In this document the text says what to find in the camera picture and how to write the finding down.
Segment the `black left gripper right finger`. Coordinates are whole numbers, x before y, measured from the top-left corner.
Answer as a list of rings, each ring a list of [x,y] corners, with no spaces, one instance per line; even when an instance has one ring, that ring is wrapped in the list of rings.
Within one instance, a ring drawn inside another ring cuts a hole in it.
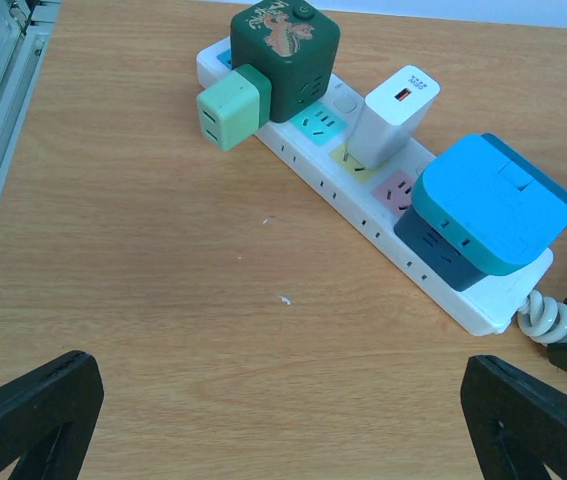
[[[485,479],[567,479],[566,394],[494,355],[475,355],[460,401]]]

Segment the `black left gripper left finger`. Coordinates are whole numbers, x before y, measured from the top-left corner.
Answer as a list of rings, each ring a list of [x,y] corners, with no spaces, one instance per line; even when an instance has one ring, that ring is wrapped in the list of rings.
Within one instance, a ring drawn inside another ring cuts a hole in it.
[[[104,399],[96,359],[79,350],[0,387],[0,473],[76,479]]]

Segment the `light blue plug adapter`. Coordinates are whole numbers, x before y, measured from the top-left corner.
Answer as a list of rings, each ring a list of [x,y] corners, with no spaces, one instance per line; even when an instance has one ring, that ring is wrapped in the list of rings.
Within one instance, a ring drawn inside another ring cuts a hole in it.
[[[412,206],[489,276],[531,264],[567,227],[567,192],[489,133],[467,135],[435,158]]]

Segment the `white multi-socket power strip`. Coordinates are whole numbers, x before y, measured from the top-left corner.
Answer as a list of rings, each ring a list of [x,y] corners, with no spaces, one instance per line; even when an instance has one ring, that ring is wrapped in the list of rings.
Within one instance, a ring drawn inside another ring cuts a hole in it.
[[[521,311],[532,324],[549,329],[558,308],[554,301],[543,298],[537,284],[552,264],[552,244],[516,272],[486,274],[466,290],[456,291],[395,234],[397,221],[413,208],[417,179],[439,155],[410,138],[380,167],[364,168],[346,151],[363,102],[348,84],[332,76],[318,102],[288,122],[264,125],[256,135],[467,332],[476,336],[500,333]]]

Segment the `dark green cube adapter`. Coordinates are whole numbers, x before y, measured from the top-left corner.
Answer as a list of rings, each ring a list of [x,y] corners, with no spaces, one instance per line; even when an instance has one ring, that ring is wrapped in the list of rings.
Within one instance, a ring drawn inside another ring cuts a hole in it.
[[[269,79],[270,120],[283,123],[326,93],[340,36],[306,1],[260,1],[230,22],[232,66],[250,64]]]

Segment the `light green plug adapter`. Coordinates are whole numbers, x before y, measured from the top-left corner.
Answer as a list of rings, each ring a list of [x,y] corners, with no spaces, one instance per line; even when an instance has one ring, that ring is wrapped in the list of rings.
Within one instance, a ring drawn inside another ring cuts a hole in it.
[[[269,122],[271,103],[271,81],[252,65],[241,65],[197,95],[201,132],[227,152]]]

